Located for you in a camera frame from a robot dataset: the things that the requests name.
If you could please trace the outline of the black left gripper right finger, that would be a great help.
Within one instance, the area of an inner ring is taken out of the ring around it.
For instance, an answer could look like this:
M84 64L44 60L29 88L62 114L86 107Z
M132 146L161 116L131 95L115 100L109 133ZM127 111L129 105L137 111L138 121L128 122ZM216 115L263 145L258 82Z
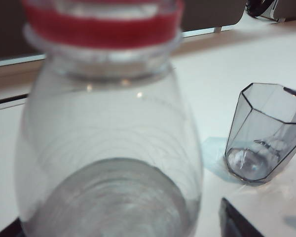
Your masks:
M219 219L222 237L261 237L261 233L224 197Z

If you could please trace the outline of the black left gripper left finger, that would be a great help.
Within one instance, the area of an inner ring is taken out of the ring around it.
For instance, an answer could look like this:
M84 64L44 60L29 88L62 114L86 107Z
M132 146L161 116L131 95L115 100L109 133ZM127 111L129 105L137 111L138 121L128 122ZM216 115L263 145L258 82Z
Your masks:
M24 237L19 215L0 216L0 237Z

